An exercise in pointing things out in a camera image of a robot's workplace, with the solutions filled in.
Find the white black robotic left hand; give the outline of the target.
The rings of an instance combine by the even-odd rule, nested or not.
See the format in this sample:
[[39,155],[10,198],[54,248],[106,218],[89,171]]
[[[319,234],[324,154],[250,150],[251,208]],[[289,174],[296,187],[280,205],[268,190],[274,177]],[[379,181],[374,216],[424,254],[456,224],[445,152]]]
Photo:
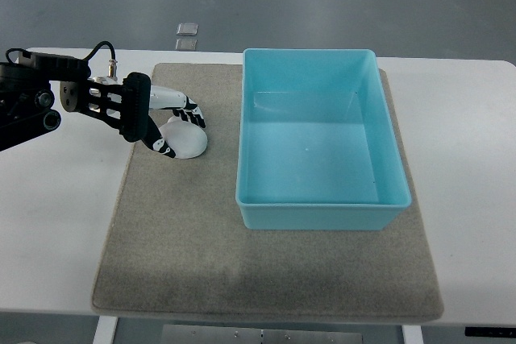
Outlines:
[[[175,89],[152,86],[150,91],[150,110],[170,110],[172,119],[191,122],[203,130],[206,123],[199,105],[186,94]],[[144,145],[155,152],[170,158],[176,158],[174,151],[162,137],[159,127],[151,117],[148,117],[148,132],[142,138]]]

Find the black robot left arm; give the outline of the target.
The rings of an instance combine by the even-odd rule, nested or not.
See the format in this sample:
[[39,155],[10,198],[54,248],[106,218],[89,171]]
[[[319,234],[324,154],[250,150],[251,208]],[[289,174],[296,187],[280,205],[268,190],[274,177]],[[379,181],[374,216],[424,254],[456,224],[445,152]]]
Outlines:
[[56,130],[61,123],[55,102],[69,113],[84,114],[116,129],[130,143],[145,139],[151,81],[130,73],[121,84],[91,77],[89,61],[110,50],[109,76],[116,73],[114,46],[98,43],[83,59],[14,48],[1,63],[1,149],[7,150]]

